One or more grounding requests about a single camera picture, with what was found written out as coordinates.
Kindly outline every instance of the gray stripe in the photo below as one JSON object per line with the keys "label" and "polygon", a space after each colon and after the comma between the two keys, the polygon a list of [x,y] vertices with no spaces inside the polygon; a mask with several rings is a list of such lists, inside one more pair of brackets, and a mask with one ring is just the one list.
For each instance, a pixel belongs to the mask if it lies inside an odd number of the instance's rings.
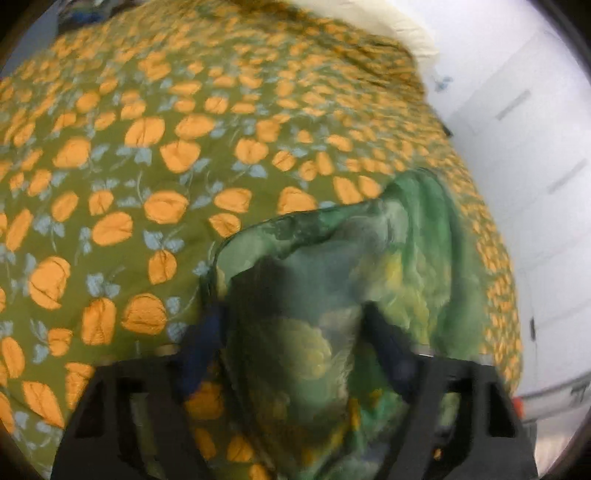
{"label": "gray stripe", "polygon": [[515,100],[509,103],[503,110],[501,110],[498,114],[496,114],[496,119],[500,122],[503,120],[509,113],[519,107],[523,102],[525,102],[529,97],[531,97],[531,90],[527,89],[521,92]]}

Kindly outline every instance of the green cloth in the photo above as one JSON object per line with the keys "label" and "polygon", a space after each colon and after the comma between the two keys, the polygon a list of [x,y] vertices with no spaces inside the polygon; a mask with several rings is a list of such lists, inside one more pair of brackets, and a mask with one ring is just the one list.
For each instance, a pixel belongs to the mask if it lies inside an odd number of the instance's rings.
{"label": "green cloth", "polygon": [[[197,321],[222,241],[376,198],[420,167],[474,234],[486,290],[479,348],[513,390],[509,258],[423,97],[397,42],[251,0],[153,0],[60,37],[3,79],[0,419],[34,467],[49,475],[94,365],[152,354]],[[429,304],[446,294],[423,293]],[[423,300],[411,289],[392,301],[410,331]],[[224,415],[221,391],[209,382],[193,411]],[[212,464],[228,457],[230,444],[195,433]]]}
{"label": "green cloth", "polygon": [[[224,359],[240,417],[287,478],[373,478],[379,462],[352,472],[406,411],[359,340],[364,302],[378,302],[415,345],[478,357],[482,264],[452,199],[425,170],[400,175],[379,199],[238,233],[216,267],[229,279]],[[197,425],[225,429],[224,420]]]}

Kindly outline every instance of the white pillow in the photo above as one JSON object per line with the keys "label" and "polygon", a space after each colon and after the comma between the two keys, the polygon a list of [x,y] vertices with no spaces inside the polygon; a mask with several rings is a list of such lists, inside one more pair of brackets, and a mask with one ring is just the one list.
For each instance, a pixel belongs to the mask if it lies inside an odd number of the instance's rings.
{"label": "white pillow", "polygon": [[406,46],[423,69],[432,66],[439,50],[429,32],[392,5],[392,0],[288,0],[321,17],[343,20],[373,35],[394,38]]}

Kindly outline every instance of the bed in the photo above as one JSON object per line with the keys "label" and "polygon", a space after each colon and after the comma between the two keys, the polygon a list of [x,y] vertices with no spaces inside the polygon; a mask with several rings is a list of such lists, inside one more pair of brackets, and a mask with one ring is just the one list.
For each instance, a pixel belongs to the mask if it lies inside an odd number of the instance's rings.
{"label": "bed", "polygon": [[399,41],[282,3],[153,0],[60,37],[2,80],[0,102],[0,419],[43,476],[94,366],[197,321],[225,239],[376,198],[415,168],[442,179],[475,239],[478,348],[517,387],[508,254]]}

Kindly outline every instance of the wall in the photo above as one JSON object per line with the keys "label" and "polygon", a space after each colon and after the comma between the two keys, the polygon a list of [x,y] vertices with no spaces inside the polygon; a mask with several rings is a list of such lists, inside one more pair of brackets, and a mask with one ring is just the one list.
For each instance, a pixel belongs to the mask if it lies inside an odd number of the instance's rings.
{"label": "wall", "polygon": [[426,78],[429,101],[454,133],[515,265],[525,349],[519,390],[591,370],[589,81],[525,0],[415,0],[412,8],[441,48]]}
{"label": "wall", "polygon": [[53,43],[57,36],[58,10],[56,1],[25,32],[0,71],[0,77],[10,75],[26,59]]}

